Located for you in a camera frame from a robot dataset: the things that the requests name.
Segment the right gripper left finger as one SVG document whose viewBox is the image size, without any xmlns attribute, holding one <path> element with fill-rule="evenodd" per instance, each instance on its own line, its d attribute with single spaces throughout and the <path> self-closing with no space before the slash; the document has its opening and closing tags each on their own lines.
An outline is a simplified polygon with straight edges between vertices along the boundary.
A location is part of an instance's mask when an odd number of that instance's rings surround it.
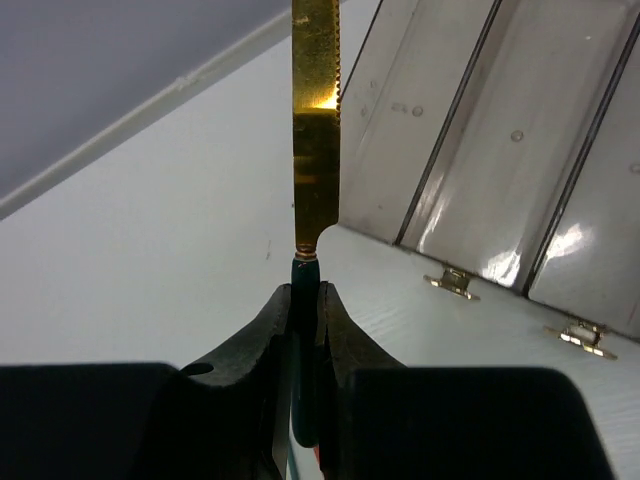
<svg viewBox="0 0 640 480">
<path fill-rule="evenodd" d="M 216 479 L 284 479 L 292 386 L 291 286 L 276 288 L 256 317 L 181 370 L 207 393 L 195 411 Z"/>
</svg>

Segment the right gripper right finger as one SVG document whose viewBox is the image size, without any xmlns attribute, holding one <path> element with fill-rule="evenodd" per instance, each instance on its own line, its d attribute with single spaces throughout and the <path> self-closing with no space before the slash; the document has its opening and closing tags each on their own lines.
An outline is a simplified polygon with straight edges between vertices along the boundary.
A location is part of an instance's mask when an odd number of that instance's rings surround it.
<svg viewBox="0 0 640 480">
<path fill-rule="evenodd" d="M 323 281 L 315 334 L 315 451 L 324 478 L 345 479 L 352 464 L 350 376 L 360 370 L 403 367 L 349 316 L 335 285 Z"/>
</svg>

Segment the gold knife dark handle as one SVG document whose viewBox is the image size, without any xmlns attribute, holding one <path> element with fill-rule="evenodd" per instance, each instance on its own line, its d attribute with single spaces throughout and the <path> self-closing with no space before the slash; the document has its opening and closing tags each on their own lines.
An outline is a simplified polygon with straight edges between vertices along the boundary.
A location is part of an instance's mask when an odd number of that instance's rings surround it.
<svg viewBox="0 0 640 480">
<path fill-rule="evenodd" d="M 292 428 L 297 443 L 312 448 L 318 443 L 313 366 L 320 288 L 317 244 L 339 218 L 339 2 L 293 2 L 291 33 L 295 255 L 290 319 L 297 341 Z"/>
</svg>

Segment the clear compartment organizer box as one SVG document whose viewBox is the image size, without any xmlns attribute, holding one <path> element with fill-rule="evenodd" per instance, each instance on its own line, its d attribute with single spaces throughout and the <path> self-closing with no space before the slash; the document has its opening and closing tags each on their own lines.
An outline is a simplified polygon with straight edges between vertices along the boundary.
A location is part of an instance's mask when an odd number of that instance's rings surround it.
<svg viewBox="0 0 640 480">
<path fill-rule="evenodd" d="M 382 1 L 342 96 L 342 227 L 524 293 L 635 1 Z"/>
</svg>

